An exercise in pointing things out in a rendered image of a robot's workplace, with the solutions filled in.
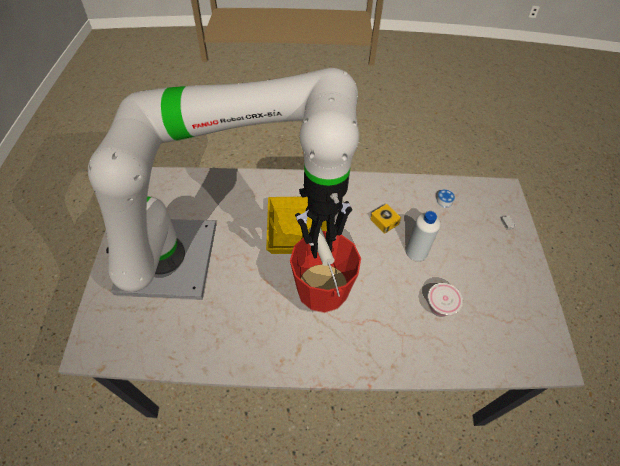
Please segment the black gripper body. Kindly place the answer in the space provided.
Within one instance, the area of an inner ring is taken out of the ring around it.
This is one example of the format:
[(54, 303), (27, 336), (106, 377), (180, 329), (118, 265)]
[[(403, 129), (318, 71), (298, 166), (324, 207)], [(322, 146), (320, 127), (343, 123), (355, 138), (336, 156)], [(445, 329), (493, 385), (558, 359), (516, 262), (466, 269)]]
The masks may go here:
[(307, 216), (311, 218), (312, 220), (314, 220), (315, 222), (317, 222), (318, 215), (320, 214), (324, 216), (323, 221), (328, 221), (329, 215), (335, 214), (336, 216), (338, 212), (343, 208), (342, 198), (339, 199), (338, 203), (334, 203), (334, 202), (324, 203), (324, 202), (316, 201), (308, 196), (308, 206), (305, 210), (307, 211), (309, 209)]

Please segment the grey bottle with blue cap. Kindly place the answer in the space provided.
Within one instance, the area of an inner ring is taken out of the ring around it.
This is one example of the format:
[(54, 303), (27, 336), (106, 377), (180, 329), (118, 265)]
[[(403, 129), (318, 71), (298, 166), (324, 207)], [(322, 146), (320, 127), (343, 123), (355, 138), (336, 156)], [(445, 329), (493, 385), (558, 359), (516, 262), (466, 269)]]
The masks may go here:
[(414, 261), (426, 259), (439, 229), (440, 220), (435, 212), (428, 211), (426, 214), (420, 214), (406, 247), (408, 257)]

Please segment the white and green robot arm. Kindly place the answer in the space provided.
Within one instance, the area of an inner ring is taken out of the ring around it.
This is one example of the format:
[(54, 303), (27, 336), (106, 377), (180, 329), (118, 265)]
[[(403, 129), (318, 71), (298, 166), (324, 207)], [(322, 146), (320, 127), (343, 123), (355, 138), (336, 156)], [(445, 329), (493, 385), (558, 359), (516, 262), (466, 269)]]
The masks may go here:
[(124, 291), (139, 291), (155, 274), (170, 273), (184, 260), (185, 249), (166, 206), (147, 197), (161, 143), (249, 125), (303, 121), (304, 188), (299, 193), (302, 198), (338, 203), (348, 190), (359, 143), (357, 99), (354, 79), (338, 68), (127, 96), (88, 165), (105, 223), (112, 282)]

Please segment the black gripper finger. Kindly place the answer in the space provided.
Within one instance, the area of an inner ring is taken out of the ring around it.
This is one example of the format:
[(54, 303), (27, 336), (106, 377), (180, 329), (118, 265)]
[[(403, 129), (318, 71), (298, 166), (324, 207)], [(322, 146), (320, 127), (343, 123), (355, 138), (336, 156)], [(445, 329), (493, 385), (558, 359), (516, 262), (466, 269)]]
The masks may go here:
[(342, 234), (347, 217), (352, 211), (352, 208), (348, 201), (345, 201), (342, 204), (343, 204), (343, 208), (339, 211), (336, 222), (335, 222), (335, 214), (329, 215), (329, 220), (326, 221), (326, 224), (327, 224), (326, 241), (329, 245), (331, 253), (332, 253), (332, 243), (333, 241), (336, 240), (337, 235), (339, 236)]
[(302, 231), (302, 235), (303, 238), (305, 240), (306, 244), (310, 244), (311, 246), (311, 252), (312, 255), (315, 258), (317, 258), (317, 250), (318, 250), (318, 236), (319, 236), (319, 232), (320, 232), (320, 227), (322, 226), (323, 220), (324, 220), (324, 216), (323, 215), (318, 215), (317, 218), (317, 222), (315, 222), (314, 220), (312, 220), (312, 224), (311, 224), (311, 230), (310, 233), (308, 233), (308, 228), (307, 228), (307, 213), (308, 213), (309, 209), (300, 214), (300, 213), (296, 213), (296, 219), (298, 224), (301, 227), (301, 231)]

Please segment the grey cylinder with blue top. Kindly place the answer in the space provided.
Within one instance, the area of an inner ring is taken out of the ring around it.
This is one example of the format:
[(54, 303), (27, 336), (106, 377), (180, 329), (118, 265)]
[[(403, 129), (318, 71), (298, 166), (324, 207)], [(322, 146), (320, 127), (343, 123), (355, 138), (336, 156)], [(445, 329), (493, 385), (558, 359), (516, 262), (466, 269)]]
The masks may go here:
[(443, 207), (450, 207), (455, 199), (454, 194), (449, 190), (441, 190), (436, 198), (437, 203)]

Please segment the red pail with wire handle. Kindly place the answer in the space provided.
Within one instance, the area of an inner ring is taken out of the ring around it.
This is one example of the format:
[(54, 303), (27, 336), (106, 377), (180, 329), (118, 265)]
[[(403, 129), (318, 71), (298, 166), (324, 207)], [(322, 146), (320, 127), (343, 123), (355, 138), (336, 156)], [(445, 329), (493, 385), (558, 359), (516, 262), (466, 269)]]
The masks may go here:
[(326, 232), (320, 227), (317, 258), (314, 259), (311, 246), (304, 238), (294, 245), (290, 258), (301, 302), (311, 310), (324, 313), (338, 309), (345, 302), (361, 262), (355, 244), (343, 235), (336, 236), (331, 253)]

